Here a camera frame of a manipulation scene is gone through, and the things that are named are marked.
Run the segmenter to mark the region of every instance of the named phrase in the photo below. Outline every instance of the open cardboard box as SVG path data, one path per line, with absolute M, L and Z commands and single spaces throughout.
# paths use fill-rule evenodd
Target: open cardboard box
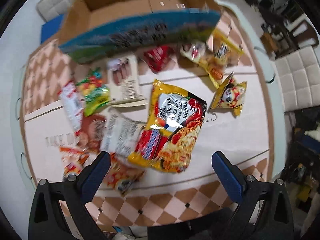
M 219 19 L 214 0 L 75 0 L 59 48 L 83 64 L 141 46 L 205 42 Z

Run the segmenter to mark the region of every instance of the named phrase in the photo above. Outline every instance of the screw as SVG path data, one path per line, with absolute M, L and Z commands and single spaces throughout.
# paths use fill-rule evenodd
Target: screw
M 253 182 L 256 178 L 252 175 L 248 175 L 247 176 L 247 180 L 250 181 L 250 182 Z
M 73 182 L 73 181 L 75 181 L 77 179 L 77 176 L 76 175 L 70 175 L 70 176 L 68 176 L 68 181 L 70 181 L 70 182 Z
M 44 185 L 44 184 L 46 184 L 46 182 L 47 182 L 46 179 L 41 179 L 41 180 L 39 181 L 39 184 L 40 184 L 40 185 Z
M 282 179 L 277 179 L 277 183 L 278 183 L 279 185 L 283 185 L 283 180 L 282 180 Z

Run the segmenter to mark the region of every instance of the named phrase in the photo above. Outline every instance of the blue gripper pad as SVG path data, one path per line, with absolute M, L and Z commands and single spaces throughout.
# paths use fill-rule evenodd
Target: blue gripper pad
M 83 204 L 91 202 L 111 164 L 110 155 L 101 152 L 78 176 L 78 190 Z
M 218 175 L 230 199 L 233 202 L 240 204 L 242 202 L 244 188 L 236 179 L 236 176 L 232 173 L 231 167 L 230 167 L 232 166 L 231 163 L 226 159 L 224 154 L 220 151 L 215 152 L 212 155 L 211 161 L 212 161 L 212 168 Z

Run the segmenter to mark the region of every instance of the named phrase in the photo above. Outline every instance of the tufted cushion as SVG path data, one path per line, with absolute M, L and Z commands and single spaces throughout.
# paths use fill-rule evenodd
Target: tufted cushion
M 41 0 L 37 3 L 36 8 L 45 21 L 65 14 L 72 5 L 73 0 Z
M 311 46 L 272 64 L 283 95 L 285 112 L 320 105 L 320 68 Z

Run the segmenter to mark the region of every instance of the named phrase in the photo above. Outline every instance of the metal handle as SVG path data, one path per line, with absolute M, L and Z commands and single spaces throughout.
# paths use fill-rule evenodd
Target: metal handle
M 23 156 L 23 155 L 26 157 L 26 154 L 25 154 L 24 152 L 22 152 L 21 155 L 20 155 L 20 162 L 21 162 L 21 166 L 22 166 L 23 172 L 24 172 L 24 174 L 27 176 L 28 179 L 32 180 L 32 175 L 29 176 L 29 175 L 26 173 L 26 170 L 25 170 L 24 167 L 23 167 L 23 163 L 22 163 L 22 156 Z
M 21 100 L 21 98 L 18 98 L 18 99 L 17 99 L 16 106 L 15 106 L 15 110 L 14 110 L 14 114 L 16 115 L 16 120 L 17 120 L 17 121 L 19 121 L 19 119 L 20 119 L 20 117 L 18 117 L 18 115 L 17 115 L 17 105 L 18 105 L 19 100 Z

